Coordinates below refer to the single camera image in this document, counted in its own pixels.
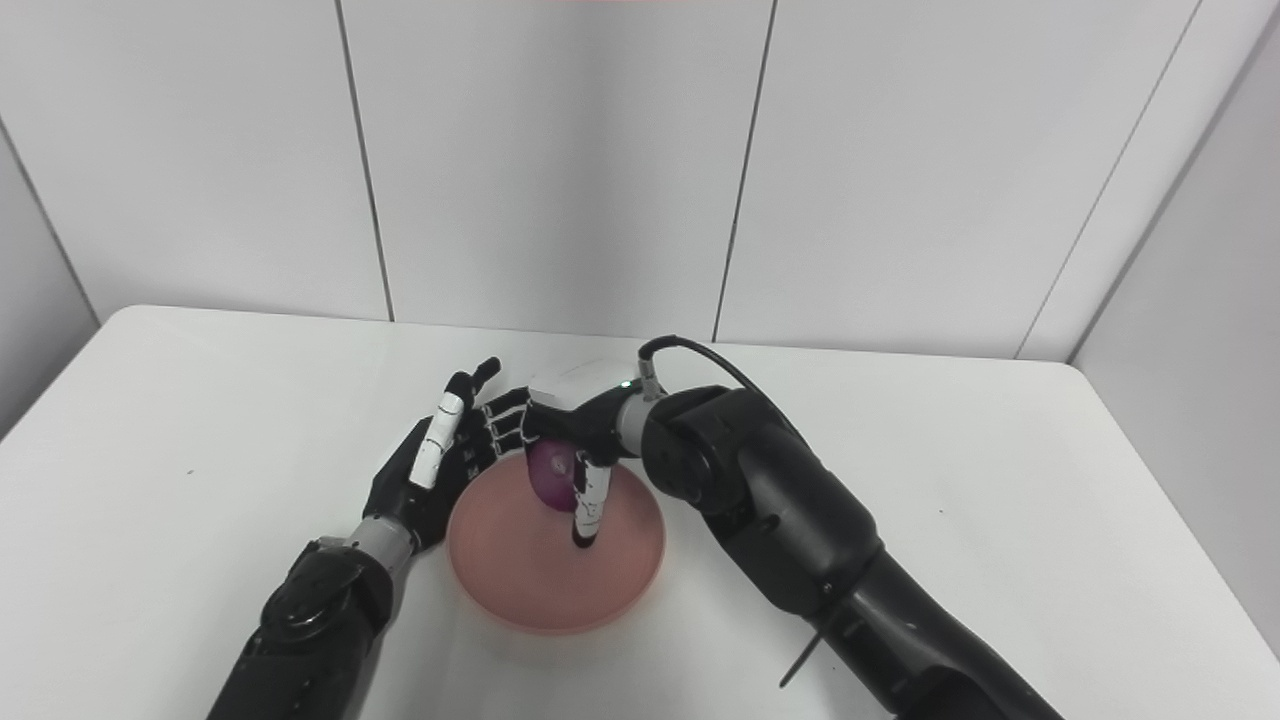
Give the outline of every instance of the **purple object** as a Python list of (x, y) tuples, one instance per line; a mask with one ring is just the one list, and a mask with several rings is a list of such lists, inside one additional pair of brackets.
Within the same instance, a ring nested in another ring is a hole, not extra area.
[(540, 439), (525, 451), (529, 482), (552, 510), (572, 512), (577, 509), (573, 474), (577, 471), (577, 448), (558, 439)]

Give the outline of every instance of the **pink bowl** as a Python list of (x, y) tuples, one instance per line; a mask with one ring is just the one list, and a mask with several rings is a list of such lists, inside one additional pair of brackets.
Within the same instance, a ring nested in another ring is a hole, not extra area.
[(621, 618), (658, 574), (662, 512), (634, 473), (614, 466), (595, 543), (579, 548), (573, 516), (534, 495), (524, 457), (498, 462), (458, 498), (445, 543), (463, 592), (500, 623), (543, 635)]

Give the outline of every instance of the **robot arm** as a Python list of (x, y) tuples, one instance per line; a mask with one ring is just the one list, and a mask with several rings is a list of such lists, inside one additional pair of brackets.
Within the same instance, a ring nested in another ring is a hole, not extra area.
[[(653, 354), (671, 346), (746, 387), (664, 395)], [(593, 456), (639, 456), (654, 487), (700, 511), (769, 602), (808, 621), (900, 720), (1061, 720), (890, 556), (867, 507), (749, 378), (676, 337), (646, 343), (639, 365), (640, 378), (581, 405), (579, 418), (549, 413), (535, 395), (526, 425), (571, 442), (586, 427)]]
[(262, 607), (210, 720), (346, 716), (410, 557), (444, 538), (471, 478), (522, 446), (525, 388), (475, 406), (498, 369), (490, 359), (457, 373), (435, 416), (420, 420), (374, 478), (351, 536), (307, 543)]

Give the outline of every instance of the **white table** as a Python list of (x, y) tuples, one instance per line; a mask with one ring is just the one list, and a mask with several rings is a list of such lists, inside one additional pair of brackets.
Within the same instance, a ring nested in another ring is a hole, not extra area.
[[(456, 369), (494, 386), (634, 340), (133, 307), (0, 445), (0, 716), (204, 717), (307, 539)], [(897, 560), (1068, 719), (1280, 717), (1280, 664), (1071, 368), (721, 350), (876, 514)], [(667, 387), (722, 382), (666, 351)], [(494, 387), (490, 392), (500, 389)], [(883, 717), (774, 611), (687, 507), (617, 624), (497, 626), (420, 557), (361, 717)]]

